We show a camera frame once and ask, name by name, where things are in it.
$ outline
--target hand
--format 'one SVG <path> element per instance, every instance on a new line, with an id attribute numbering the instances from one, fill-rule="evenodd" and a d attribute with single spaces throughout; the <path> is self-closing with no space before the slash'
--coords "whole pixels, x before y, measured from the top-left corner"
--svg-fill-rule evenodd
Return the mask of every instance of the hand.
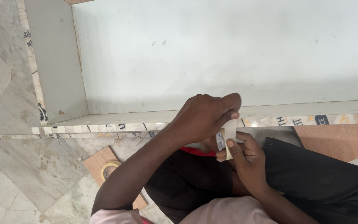
<path id="1" fill-rule="evenodd" d="M 248 133 L 237 132 L 236 138 L 243 140 L 237 143 L 228 140 L 226 147 L 229 148 L 236 165 L 237 174 L 252 195 L 269 189 L 265 173 L 265 153 L 256 140 Z M 216 153 L 217 160 L 226 158 L 226 150 Z"/>
<path id="2" fill-rule="evenodd" d="M 222 98 L 198 94 L 186 101 L 162 132 L 169 134 L 178 146 L 200 142 L 215 135 L 228 120 L 237 119 L 240 106 L 238 93 Z"/>

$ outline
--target red cloth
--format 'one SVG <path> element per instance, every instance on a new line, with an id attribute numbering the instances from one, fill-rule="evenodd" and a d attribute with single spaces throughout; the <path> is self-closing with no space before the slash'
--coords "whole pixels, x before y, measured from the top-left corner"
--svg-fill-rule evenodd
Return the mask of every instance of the red cloth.
<path id="1" fill-rule="evenodd" d="M 188 153 L 193 154 L 193 155 L 216 157 L 216 154 L 215 154 L 214 151 L 209 151 L 208 154 L 205 154 L 202 151 L 200 151 L 200 150 L 198 150 L 196 148 L 192 148 L 192 147 L 182 147 L 182 148 L 180 148 L 180 150 L 183 150 L 183 151 L 188 152 Z"/>

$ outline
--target pink shirt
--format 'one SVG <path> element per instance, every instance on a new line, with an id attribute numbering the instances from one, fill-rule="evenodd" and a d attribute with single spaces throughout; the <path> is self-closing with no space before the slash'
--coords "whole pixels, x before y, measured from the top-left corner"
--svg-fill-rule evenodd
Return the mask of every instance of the pink shirt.
<path id="1" fill-rule="evenodd" d="M 139 210 L 99 210 L 90 224 L 143 224 Z M 251 196 L 216 198 L 186 216 L 180 224 L 277 224 Z"/>

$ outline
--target masking tape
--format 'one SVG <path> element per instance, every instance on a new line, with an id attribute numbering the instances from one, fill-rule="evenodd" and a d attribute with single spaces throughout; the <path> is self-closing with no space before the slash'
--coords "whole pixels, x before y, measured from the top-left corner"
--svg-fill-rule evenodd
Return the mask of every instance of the masking tape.
<path id="1" fill-rule="evenodd" d="M 230 160 L 233 156 L 230 153 L 230 150 L 226 148 L 227 140 L 232 139 L 236 140 L 236 131 L 237 131 L 237 121 L 230 120 L 225 125 L 224 128 L 221 128 L 220 131 L 216 134 L 216 143 L 218 144 L 218 149 L 226 149 L 226 159 Z"/>
<path id="2" fill-rule="evenodd" d="M 101 176 L 102 180 L 106 181 L 106 178 L 109 177 L 107 170 L 106 170 L 107 167 L 116 167 L 117 168 L 119 165 L 121 165 L 121 162 L 117 161 L 117 160 L 112 160 L 110 162 L 107 162 L 100 170 L 100 176 Z"/>

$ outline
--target floor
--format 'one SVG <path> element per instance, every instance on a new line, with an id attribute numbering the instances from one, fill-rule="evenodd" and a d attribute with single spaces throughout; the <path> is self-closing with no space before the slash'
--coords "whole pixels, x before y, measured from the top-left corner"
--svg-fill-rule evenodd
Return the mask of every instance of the floor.
<path id="1" fill-rule="evenodd" d="M 39 125 L 23 32 L 15 0 L 0 0 L 0 134 L 27 134 Z M 292 127 L 244 128 L 259 143 L 266 136 L 300 145 Z M 0 140 L 0 224 L 89 223 L 98 186 L 82 160 L 112 145 L 125 161 L 147 140 L 132 139 Z M 358 165 L 358 159 L 352 161 Z M 168 224 L 158 207 L 142 213 L 156 224 Z"/>

